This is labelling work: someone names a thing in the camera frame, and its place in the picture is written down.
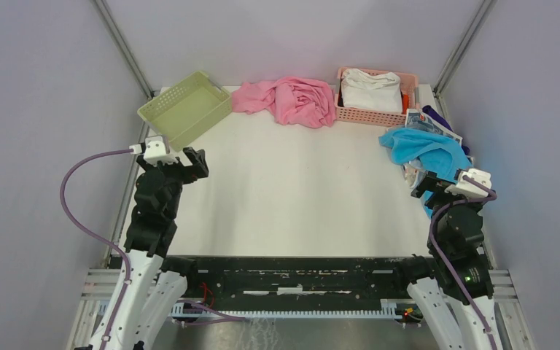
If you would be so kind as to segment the blue towel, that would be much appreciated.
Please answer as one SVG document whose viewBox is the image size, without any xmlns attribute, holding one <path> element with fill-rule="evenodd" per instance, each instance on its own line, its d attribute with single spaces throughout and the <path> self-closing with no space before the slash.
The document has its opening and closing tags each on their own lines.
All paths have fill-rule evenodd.
<svg viewBox="0 0 560 350">
<path fill-rule="evenodd" d="M 391 161 L 401 167 L 412 190 L 428 171 L 454 183 L 459 169 L 473 166 L 460 143 L 447 136 L 414 128 L 391 128 L 378 138 L 378 142 L 389 150 Z"/>
</svg>

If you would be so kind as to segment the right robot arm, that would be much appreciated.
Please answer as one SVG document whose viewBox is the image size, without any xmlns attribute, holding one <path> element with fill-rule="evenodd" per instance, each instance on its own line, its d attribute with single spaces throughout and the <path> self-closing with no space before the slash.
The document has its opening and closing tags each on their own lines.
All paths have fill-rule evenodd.
<svg viewBox="0 0 560 350">
<path fill-rule="evenodd" d="M 478 250 L 485 240 L 481 210 L 497 199 L 491 175 L 469 168 L 450 182 L 428 171 L 411 193 L 425 194 L 432 210 L 427 237 L 432 258 L 415 255 L 399 262 L 392 289 L 413 299 L 440 349 L 502 349 L 489 261 Z"/>
</svg>

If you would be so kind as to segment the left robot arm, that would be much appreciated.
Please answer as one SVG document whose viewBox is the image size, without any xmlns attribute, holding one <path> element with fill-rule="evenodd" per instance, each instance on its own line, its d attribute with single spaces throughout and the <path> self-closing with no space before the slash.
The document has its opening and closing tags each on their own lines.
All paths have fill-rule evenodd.
<svg viewBox="0 0 560 350">
<path fill-rule="evenodd" d="M 137 144 L 130 151 L 143 173 L 135 183 L 125 245 L 116 248 L 122 258 L 117 286 L 88 349 L 150 349 L 177 300 L 201 284 L 197 273 L 175 271 L 167 255 L 183 187 L 209 175 L 206 153 L 185 147 L 185 165 L 162 147 Z"/>
</svg>

